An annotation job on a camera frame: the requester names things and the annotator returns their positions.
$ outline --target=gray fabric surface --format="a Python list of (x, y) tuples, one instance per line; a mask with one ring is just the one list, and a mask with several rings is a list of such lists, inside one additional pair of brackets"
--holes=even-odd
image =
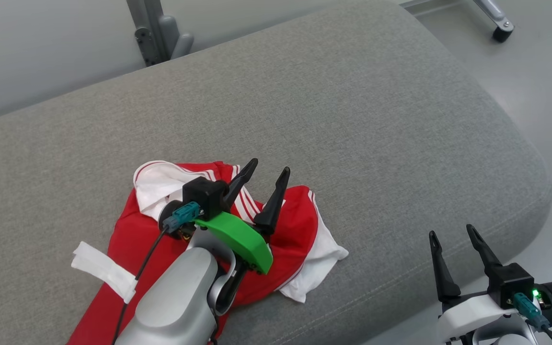
[(454, 278), (482, 274), (541, 229), (541, 158), (445, 48), (399, 6), (328, 9), (0, 118), (0, 344), (68, 339), (100, 284), (69, 265), (105, 251), (149, 160), (283, 166), (350, 251), (307, 303), (234, 313), (223, 345), (354, 344), (435, 300), (427, 232)]

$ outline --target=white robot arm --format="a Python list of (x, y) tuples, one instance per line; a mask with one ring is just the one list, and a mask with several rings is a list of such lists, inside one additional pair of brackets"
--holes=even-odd
[(450, 345), (538, 345), (536, 332), (552, 337), (552, 282), (535, 284), (519, 264), (503, 266), (473, 225), (467, 232), (489, 277), (486, 291), (461, 295), (442, 258), (436, 233), (429, 233), (438, 300), (442, 302), (437, 332)]

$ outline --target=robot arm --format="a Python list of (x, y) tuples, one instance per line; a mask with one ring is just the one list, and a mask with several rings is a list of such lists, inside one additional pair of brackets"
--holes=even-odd
[[(254, 224), (230, 214), (257, 163), (252, 159), (229, 185), (198, 177), (184, 184), (182, 202), (172, 201), (163, 209), (160, 230), (189, 244), (142, 297), (116, 345), (216, 343), (219, 316), (232, 306), (244, 275), (249, 270), (267, 273), (273, 260), (266, 242), (276, 229), (289, 168), (283, 170)], [(176, 210), (191, 203), (199, 205), (199, 216), (193, 223), (178, 224)], [(217, 257), (230, 264), (228, 272), (219, 267)]]
[(537, 345), (535, 332), (552, 333), (552, 282), (535, 284), (519, 264), (502, 265), (473, 225), (467, 225), (472, 246), (489, 278), (486, 291), (461, 295), (442, 257), (436, 233), (429, 233), (438, 300), (438, 340), (447, 345), (495, 341), (494, 345)]

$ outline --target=fabric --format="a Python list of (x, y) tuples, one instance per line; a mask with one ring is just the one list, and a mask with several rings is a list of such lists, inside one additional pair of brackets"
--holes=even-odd
[[(184, 183), (190, 182), (199, 176), (211, 181), (221, 179), (229, 182), (238, 175), (240, 169), (239, 165), (230, 166), (222, 162), (186, 164), (184, 166), (166, 161), (149, 161), (142, 164), (134, 173), (133, 179), (140, 213), (158, 221), (159, 215), (167, 203), (172, 200), (182, 201), (182, 186)], [(335, 263), (348, 256), (348, 251), (339, 246), (331, 236), (331, 232), (329, 232), (320, 216), (315, 195), (311, 190), (307, 192), (305, 190), (304, 192), (295, 190), (294, 193), (288, 193), (288, 196), (289, 198), (285, 198), (282, 205), (287, 212), (281, 214), (278, 225), (281, 229), (290, 231), (278, 234), (276, 242), (282, 241), (278, 245), (289, 248), (287, 253), (290, 253), (291, 249), (295, 249), (297, 244), (300, 251), (294, 257), (304, 258), (304, 260), (301, 264), (295, 264), (297, 269), (294, 275), (289, 277), (281, 275), (286, 280), (278, 282), (276, 286), (279, 286), (279, 288), (269, 286), (267, 291), (280, 290), (283, 295), (290, 299), (304, 303), (306, 294), (319, 286)], [(240, 195), (234, 201), (233, 209), (234, 214), (239, 218), (252, 222), (254, 216), (261, 211), (262, 205), (254, 201), (247, 188), (243, 186)], [(312, 236), (301, 236), (302, 233), (307, 232), (310, 232)], [(296, 239), (287, 238), (289, 234)], [(310, 241), (310, 245), (307, 245), (304, 241)], [(274, 270), (281, 269), (288, 271), (289, 267), (280, 267), (279, 260), (272, 267), (272, 274), (268, 277), (274, 276)]]
[[(161, 210), (169, 201), (182, 201), (183, 184), (199, 176), (229, 183), (239, 171), (239, 165), (232, 166), (221, 161), (208, 164), (149, 161), (142, 164), (134, 173), (134, 189), (114, 227), (107, 257), (135, 275), (159, 234), (157, 221)], [(262, 208), (263, 205), (254, 201), (243, 187), (231, 212), (245, 221), (252, 221)], [(129, 303), (123, 319), (123, 328), (134, 316), (140, 299), (186, 250), (186, 245), (185, 241), (176, 241), (169, 236), (162, 238), (138, 282), (136, 295)], [(270, 249), (274, 262), (269, 273), (247, 273), (236, 294), (233, 308), (264, 299), (283, 287), (294, 297), (305, 299), (306, 293), (324, 280), (335, 262), (348, 255), (346, 249), (333, 241), (318, 213), (314, 193), (306, 186), (294, 186), (286, 190), (278, 225), (270, 238)], [(123, 305), (121, 298), (113, 292), (110, 286), (103, 284), (75, 328), (68, 345), (107, 345), (112, 342)], [(226, 320), (227, 315), (219, 318), (219, 334), (225, 329)]]
[(541, 230), (541, 157), (404, 9), (362, 0), (0, 117), (0, 344), (63, 344), (101, 284), (129, 171), (154, 159), (259, 166), (316, 193), (350, 251), (305, 304), (278, 293), (230, 315), (220, 345), (360, 343), (436, 301), (427, 233), (453, 278), (481, 277), (465, 229), (506, 261)]
[(86, 242), (80, 242), (74, 251), (71, 266), (103, 280), (124, 303), (129, 303), (136, 294), (136, 276)]

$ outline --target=teal connector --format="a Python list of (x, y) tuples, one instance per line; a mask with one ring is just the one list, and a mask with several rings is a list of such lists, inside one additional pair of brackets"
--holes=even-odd
[(513, 306), (515, 306), (517, 311), (526, 317), (535, 328), (543, 329), (545, 326), (546, 328), (550, 327), (550, 323), (546, 317), (543, 316), (542, 312), (536, 308), (534, 303), (523, 293), (515, 293), (513, 297)]
[(199, 204), (195, 201), (183, 205), (181, 208), (172, 212), (172, 215), (163, 221), (167, 226), (167, 233), (172, 233), (181, 227), (184, 223), (189, 223), (199, 217)]

